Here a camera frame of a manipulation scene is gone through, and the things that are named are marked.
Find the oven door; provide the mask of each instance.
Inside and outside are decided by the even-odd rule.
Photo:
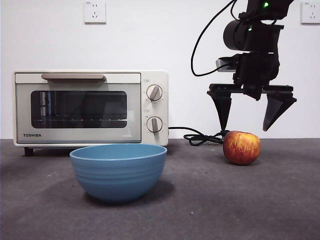
[[[18,144],[141,142],[139,73],[17,73]]]

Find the black cable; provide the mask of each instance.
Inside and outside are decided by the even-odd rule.
[[[233,2],[233,4],[232,4],[232,7],[231,7],[231,9],[230,9],[230,13],[231,13],[231,16],[232,16],[235,20],[240,21],[240,20],[237,19],[237,18],[235,17],[235,15],[234,15],[234,7],[235,7],[235,4],[236,4],[237,1],[238,1],[238,0],[234,0],[234,2]]]
[[[221,132],[218,132],[217,134],[211,136],[211,135],[204,135],[203,133],[199,132],[198,130],[195,130],[190,127],[184,127],[184,126],[172,126],[169,127],[169,129],[185,129],[193,131],[197,134],[186,134],[183,136],[184,139],[189,141],[189,144],[191,146],[197,147],[201,144],[204,144],[205,142],[212,142],[216,144],[223,144],[224,143],[224,137],[229,132],[228,130],[222,130]]]
[[[195,43],[195,46],[193,48],[193,51],[192,51],[192,55],[191,55],[191,71],[193,73],[193,75],[195,75],[196,77],[202,77],[202,76],[205,76],[205,75],[209,75],[209,74],[212,74],[214,73],[215,71],[217,71],[219,69],[216,68],[215,70],[212,70],[212,71],[209,71],[209,72],[206,72],[206,73],[202,73],[202,74],[197,74],[195,73],[195,70],[194,70],[194,56],[195,56],[195,53],[196,53],[196,49],[197,49],[197,46],[200,42],[200,39],[201,37],[203,36],[203,34],[205,33],[205,31],[207,30],[207,28],[210,26],[210,24],[224,11],[226,10],[234,1],[237,1],[237,0],[232,0],[230,1],[224,8],[222,8],[210,21],[209,23],[204,27],[204,29],[202,30],[202,32],[200,33],[196,43]]]

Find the wall outlet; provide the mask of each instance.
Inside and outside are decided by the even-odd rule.
[[[84,23],[105,24],[106,23],[106,1],[93,0],[83,3]]]
[[[301,23],[320,24],[320,1],[304,1],[301,3]]]

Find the white toaster oven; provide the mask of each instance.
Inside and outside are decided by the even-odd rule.
[[[78,148],[168,144],[168,74],[163,70],[17,71],[14,144]]]

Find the blue bowl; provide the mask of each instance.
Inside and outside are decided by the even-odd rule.
[[[137,143],[88,146],[70,152],[83,189],[114,204],[132,202],[156,185],[166,156],[163,146]]]

